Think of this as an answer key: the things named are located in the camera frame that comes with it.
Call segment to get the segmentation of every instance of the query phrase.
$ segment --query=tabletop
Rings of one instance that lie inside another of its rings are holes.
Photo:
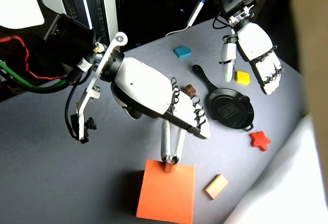
[[[207,21],[126,52],[192,84],[203,104],[208,90],[191,71],[199,64],[219,88],[247,95],[254,108],[254,129],[271,139],[267,151],[251,147],[250,132],[227,128],[209,117],[211,137],[186,135],[181,164],[196,167],[194,223],[223,223],[277,153],[304,114],[303,78],[282,62],[284,73],[272,95],[262,93],[248,63],[237,55],[236,70],[249,72],[248,86],[226,83],[219,64],[222,37]],[[192,56],[178,59],[173,50],[187,46]],[[132,120],[117,105],[110,84],[89,103],[98,129],[84,145],[73,140],[64,121],[69,88],[53,94],[23,93],[0,103],[0,223],[162,223],[135,217],[146,160],[160,160],[161,119]],[[77,88],[78,100],[84,87]],[[74,102],[70,114],[74,113]],[[203,189],[223,174],[228,186],[210,200]]]

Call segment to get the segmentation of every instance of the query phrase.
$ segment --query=cast iron skillet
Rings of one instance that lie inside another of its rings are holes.
[[[194,65],[192,71],[201,78],[211,92],[209,106],[211,117],[229,128],[253,129],[254,110],[250,99],[232,89],[218,89],[206,77],[200,65]]]

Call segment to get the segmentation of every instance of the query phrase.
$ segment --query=red star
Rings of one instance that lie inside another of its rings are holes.
[[[259,131],[258,133],[251,133],[250,137],[252,138],[252,146],[258,147],[261,151],[266,151],[268,149],[268,144],[271,142],[263,131]]]

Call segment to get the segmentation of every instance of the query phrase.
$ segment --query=orange square surface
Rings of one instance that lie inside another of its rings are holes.
[[[147,160],[137,217],[192,224],[195,167],[177,165],[166,173],[163,162]]]

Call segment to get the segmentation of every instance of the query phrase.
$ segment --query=yellow cube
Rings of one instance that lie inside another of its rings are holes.
[[[236,82],[241,83],[243,85],[248,85],[251,82],[250,74],[242,71],[236,72]]]

